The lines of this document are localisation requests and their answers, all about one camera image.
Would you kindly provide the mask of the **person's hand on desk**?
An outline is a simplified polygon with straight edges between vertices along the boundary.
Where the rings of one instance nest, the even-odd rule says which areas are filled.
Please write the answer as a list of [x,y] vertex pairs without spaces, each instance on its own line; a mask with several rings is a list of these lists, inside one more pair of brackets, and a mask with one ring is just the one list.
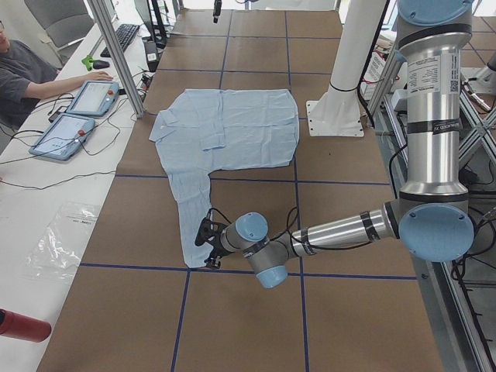
[[113,76],[105,71],[92,71],[84,76],[86,81],[112,81]]

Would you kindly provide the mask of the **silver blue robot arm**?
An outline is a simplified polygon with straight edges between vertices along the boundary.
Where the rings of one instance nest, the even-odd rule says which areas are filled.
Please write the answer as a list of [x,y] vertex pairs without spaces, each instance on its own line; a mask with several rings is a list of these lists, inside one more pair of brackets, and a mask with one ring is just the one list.
[[242,254],[259,282],[273,288],[288,275],[289,260],[343,252],[382,239],[400,240],[431,262],[462,257],[475,232],[468,191],[459,179],[460,52],[472,35],[469,1],[398,3],[398,52],[407,65],[407,179],[375,210],[268,236],[267,220],[250,212],[224,225],[203,219],[197,243],[212,251],[205,265]]

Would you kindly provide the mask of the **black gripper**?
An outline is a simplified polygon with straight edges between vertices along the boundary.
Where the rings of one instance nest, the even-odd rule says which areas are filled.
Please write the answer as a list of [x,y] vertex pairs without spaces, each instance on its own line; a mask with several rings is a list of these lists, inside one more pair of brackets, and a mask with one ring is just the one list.
[[215,0],[213,5],[213,22],[217,23],[222,12],[222,0]]
[[212,232],[206,242],[212,246],[212,251],[205,259],[205,266],[209,269],[219,269],[221,267],[221,259],[230,255],[232,252],[228,251],[221,242],[222,231],[218,230]]

